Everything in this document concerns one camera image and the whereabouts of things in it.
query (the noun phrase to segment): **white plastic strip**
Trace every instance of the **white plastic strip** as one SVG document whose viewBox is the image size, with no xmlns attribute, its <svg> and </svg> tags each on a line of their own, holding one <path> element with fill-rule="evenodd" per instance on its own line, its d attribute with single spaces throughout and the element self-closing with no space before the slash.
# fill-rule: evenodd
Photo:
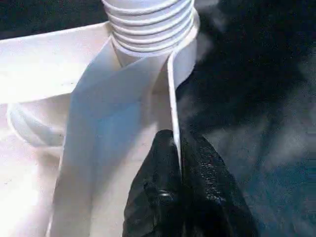
<svg viewBox="0 0 316 237">
<path fill-rule="evenodd" d="M 0 104 L 72 92 L 109 37 L 108 28 L 101 23 L 0 40 Z"/>
</svg>

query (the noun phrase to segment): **ribbed white cylinder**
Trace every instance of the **ribbed white cylinder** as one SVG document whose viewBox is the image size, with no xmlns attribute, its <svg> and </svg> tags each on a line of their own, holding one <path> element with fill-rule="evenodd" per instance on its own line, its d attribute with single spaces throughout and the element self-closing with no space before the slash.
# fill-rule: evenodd
<svg viewBox="0 0 316 237">
<path fill-rule="evenodd" d="M 194 0 L 102 0 L 114 37 L 136 52 L 163 50 L 180 42 L 193 25 Z"/>
</svg>

